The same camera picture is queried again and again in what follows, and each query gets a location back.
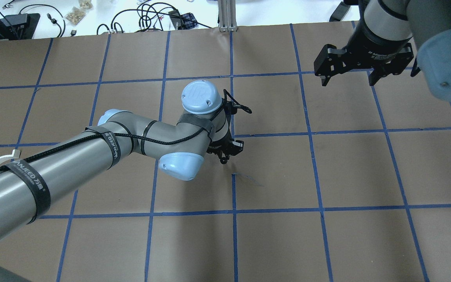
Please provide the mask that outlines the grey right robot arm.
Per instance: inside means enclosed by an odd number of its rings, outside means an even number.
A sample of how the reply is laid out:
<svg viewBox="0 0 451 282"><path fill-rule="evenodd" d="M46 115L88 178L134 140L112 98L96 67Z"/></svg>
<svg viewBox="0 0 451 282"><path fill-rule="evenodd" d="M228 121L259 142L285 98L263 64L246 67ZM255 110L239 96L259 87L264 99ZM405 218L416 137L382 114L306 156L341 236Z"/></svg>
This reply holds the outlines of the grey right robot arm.
<svg viewBox="0 0 451 282"><path fill-rule="evenodd" d="M326 86L331 77L371 69L369 85L399 75L413 63L411 76L424 74L431 94L451 102L451 0L346 0L360 19L348 43L327 44L314 61Z"/></svg>

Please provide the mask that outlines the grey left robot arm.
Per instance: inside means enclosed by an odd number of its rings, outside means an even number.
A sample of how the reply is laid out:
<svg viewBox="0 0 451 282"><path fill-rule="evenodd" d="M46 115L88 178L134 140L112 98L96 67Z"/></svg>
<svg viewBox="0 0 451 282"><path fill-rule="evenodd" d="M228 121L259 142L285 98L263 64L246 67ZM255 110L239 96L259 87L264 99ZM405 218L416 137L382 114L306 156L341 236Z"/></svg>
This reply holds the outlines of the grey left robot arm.
<svg viewBox="0 0 451 282"><path fill-rule="evenodd" d="M193 180L205 154L222 164L243 151L231 135L231 116L252 113L212 82L196 80L181 93L183 113L176 125L111 109L98 125L36 155L0 157L0 241L46 214L68 193L116 166L133 152L154 158L164 173ZM0 282L25 278L0 267Z"/></svg>

